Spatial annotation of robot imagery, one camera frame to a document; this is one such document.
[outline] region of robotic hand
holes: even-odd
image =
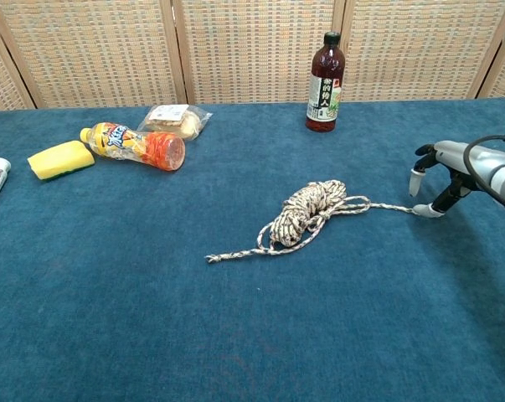
[[[470,144],[440,141],[424,145],[416,151],[422,158],[410,176],[409,193],[420,190],[425,170],[438,163],[450,171],[451,184],[431,204],[414,206],[414,212],[428,218],[442,216],[459,199],[471,191],[485,191],[505,206],[505,152],[478,146],[488,140],[504,140],[505,136],[483,137]]]

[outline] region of blue carpet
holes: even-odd
[[[149,107],[0,112],[0,401],[505,401],[505,209],[484,193],[204,261],[253,247],[310,181],[429,203],[449,176],[411,198],[414,150],[504,134],[505,99],[348,103],[326,134],[304,105],[205,109],[175,173],[96,157],[48,182],[27,157]]]

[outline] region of sponge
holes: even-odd
[[[70,141],[48,148],[28,158],[28,164],[40,180],[73,172],[94,164],[94,157],[80,141]]]

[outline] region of bread in plastic bag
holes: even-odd
[[[138,127],[138,131],[167,131],[184,141],[191,141],[202,132],[212,113],[192,105],[154,106]]]

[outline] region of white braided rope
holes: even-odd
[[[360,201],[360,204],[351,204],[350,202],[354,200]],[[338,180],[312,182],[285,201],[281,214],[260,230],[256,240],[256,248],[235,253],[206,255],[205,258],[209,263],[212,263],[254,254],[288,254],[312,242],[331,216],[361,214],[370,208],[394,209],[407,214],[415,214],[412,208],[374,204],[363,195],[348,197],[345,183]],[[269,247],[263,245],[263,236],[267,229],[271,229]],[[305,230],[308,230],[311,235],[299,243]],[[276,243],[281,243],[286,248],[275,250]]]

